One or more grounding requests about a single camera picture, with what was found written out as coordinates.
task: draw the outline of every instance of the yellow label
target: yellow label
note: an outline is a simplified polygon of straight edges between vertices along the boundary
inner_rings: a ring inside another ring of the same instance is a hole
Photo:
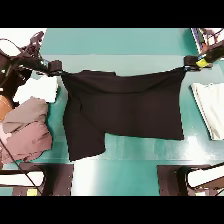
[[[37,189],[28,189],[27,196],[37,196]]]
[[[209,63],[208,63],[207,61],[205,61],[204,58],[201,59],[200,61],[196,62],[196,64],[197,64],[199,67],[201,67],[201,68],[203,68],[203,67],[209,65]]]

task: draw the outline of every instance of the teal tabletop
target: teal tabletop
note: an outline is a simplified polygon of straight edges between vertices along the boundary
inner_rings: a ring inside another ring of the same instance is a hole
[[[190,28],[49,28],[41,53],[47,60],[61,60],[69,72],[90,69],[131,76],[183,66],[183,57],[196,55],[197,50]],[[218,62],[212,69],[187,72],[180,92],[185,140],[106,134],[104,154],[72,162],[72,195],[156,196],[157,165],[223,162],[224,142],[210,140],[190,89],[194,82],[224,82],[223,69],[223,62]],[[53,146],[33,162],[70,163],[62,123],[67,91],[60,77],[58,83],[57,100],[49,105],[47,119]],[[15,169],[15,165],[7,164],[4,169]],[[0,189],[0,195],[11,193],[11,188]]]

